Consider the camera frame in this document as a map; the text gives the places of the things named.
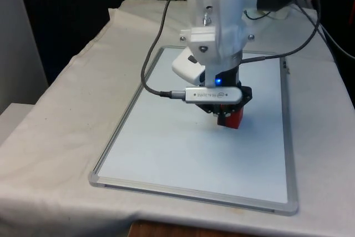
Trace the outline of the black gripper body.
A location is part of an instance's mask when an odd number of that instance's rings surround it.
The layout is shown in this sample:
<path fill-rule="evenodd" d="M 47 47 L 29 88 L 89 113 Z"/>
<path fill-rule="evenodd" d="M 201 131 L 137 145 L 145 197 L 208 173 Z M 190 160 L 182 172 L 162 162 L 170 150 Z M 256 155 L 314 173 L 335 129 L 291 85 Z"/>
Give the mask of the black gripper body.
<path fill-rule="evenodd" d="M 224 71 L 216 75 L 217 87 L 238 87 L 242 92 L 242 100 L 237 104 L 221 105 L 221 104 L 197 104 L 197 106 L 206 113 L 213 114 L 230 114 L 240 111 L 251 99 L 252 89 L 242 86 L 239 80 L 239 67 Z"/>

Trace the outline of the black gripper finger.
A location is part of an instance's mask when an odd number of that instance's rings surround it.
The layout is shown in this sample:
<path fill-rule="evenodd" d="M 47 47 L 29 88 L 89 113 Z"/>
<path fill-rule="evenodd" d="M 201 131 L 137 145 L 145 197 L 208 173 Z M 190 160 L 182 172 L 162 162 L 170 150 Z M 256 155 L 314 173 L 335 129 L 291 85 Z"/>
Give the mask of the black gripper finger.
<path fill-rule="evenodd" d="M 217 106 L 217 123 L 220 126 L 226 126 L 227 118 L 230 116 L 230 109 L 228 105 Z"/>

